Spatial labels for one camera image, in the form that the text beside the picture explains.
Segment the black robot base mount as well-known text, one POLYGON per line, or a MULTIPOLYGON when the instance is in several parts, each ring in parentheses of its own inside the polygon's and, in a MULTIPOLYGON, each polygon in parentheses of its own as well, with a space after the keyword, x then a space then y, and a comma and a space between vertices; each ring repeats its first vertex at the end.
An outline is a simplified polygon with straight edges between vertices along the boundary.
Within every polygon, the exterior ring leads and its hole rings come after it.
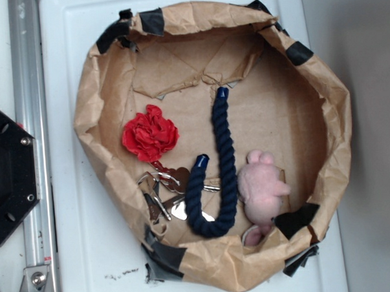
POLYGON ((34 144, 0 111, 0 247, 38 203, 34 144))

